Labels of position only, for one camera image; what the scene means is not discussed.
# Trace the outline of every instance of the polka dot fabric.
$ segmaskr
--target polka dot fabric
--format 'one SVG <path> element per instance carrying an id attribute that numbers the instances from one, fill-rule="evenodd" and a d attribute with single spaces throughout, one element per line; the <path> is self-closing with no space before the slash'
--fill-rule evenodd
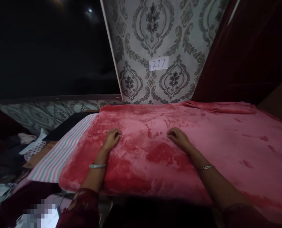
<path id="1" fill-rule="evenodd" d="M 37 154 L 41 149 L 46 146 L 46 142 L 41 141 L 36 143 L 27 153 L 24 154 L 25 161 L 29 161 L 35 154 Z"/>

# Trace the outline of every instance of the striped pillowcase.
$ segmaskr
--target striped pillowcase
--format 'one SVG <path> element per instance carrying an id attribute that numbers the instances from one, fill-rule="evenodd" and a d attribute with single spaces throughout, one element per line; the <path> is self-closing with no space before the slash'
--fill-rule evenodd
<path id="1" fill-rule="evenodd" d="M 32 181 L 58 183 L 60 172 L 64 164 L 96 115 L 97 113 L 86 116 L 67 132 L 51 151 L 34 167 L 28 179 Z"/>

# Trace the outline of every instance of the wrist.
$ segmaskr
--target wrist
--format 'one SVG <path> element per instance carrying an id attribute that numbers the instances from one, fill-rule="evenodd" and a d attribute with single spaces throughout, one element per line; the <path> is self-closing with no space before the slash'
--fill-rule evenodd
<path id="1" fill-rule="evenodd" d="M 189 147 L 186 149 L 186 153 L 188 155 L 192 155 L 192 154 L 197 153 L 197 152 L 199 152 L 199 151 L 192 144 L 190 144 Z"/>
<path id="2" fill-rule="evenodd" d="M 110 149 L 105 147 L 104 145 L 100 148 L 99 153 L 109 153 Z"/>

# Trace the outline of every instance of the bedsheet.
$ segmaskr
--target bedsheet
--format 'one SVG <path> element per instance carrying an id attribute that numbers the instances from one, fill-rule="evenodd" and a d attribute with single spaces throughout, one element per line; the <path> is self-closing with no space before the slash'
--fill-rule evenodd
<path id="1" fill-rule="evenodd" d="M 86 116 L 67 132 L 34 167 L 28 176 L 28 180 L 58 183 L 65 162 L 96 115 L 97 113 Z"/>
<path id="2" fill-rule="evenodd" d="M 282 121 L 247 103 L 182 102 L 101 108 L 64 165 L 59 185 L 77 191 L 110 128 L 102 193 L 211 205 L 188 157 L 166 132 L 181 128 L 203 155 L 271 221 L 282 223 Z"/>

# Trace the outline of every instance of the red sleeve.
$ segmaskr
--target red sleeve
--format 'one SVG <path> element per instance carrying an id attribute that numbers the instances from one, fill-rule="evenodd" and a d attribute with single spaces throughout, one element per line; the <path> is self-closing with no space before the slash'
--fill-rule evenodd
<path id="1" fill-rule="evenodd" d="M 223 220 L 226 228 L 276 227 L 276 224 L 268 221 L 254 207 L 246 204 L 236 204 L 226 208 L 223 212 Z"/>
<path id="2" fill-rule="evenodd" d="M 98 194 L 80 188 L 68 209 L 61 214 L 56 228 L 99 227 Z"/>

